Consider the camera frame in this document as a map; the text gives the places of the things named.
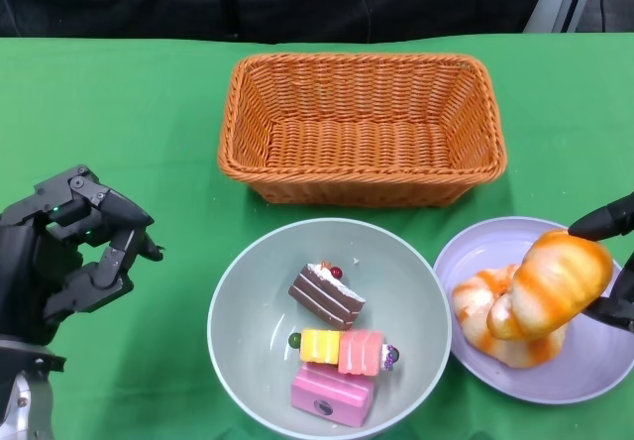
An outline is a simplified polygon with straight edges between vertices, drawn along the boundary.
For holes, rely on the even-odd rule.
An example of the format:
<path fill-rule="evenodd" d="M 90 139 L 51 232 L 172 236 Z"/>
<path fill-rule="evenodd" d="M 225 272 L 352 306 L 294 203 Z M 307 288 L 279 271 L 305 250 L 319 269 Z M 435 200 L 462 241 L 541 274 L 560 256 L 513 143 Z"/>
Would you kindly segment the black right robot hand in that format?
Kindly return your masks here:
<path fill-rule="evenodd" d="M 569 234 L 598 242 L 633 231 L 633 194 L 584 215 L 569 227 Z M 633 256 L 616 277 L 608 296 L 601 296 L 583 312 L 605 325 L 633 332 Z"/>

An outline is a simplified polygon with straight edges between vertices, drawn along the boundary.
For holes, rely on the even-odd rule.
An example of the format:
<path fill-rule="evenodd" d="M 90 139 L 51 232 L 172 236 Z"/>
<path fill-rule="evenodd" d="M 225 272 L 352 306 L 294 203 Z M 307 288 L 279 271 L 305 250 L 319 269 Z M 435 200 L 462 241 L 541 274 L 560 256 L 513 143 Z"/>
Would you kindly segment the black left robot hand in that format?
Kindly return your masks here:
<path fill-rule="evenodd" d="M 34 187 L 1 214 L 1 334 L 49 344 L 68 316 L 130 292 L 138 257 L 159 262 L 153 218 L 85 165 Z"/>

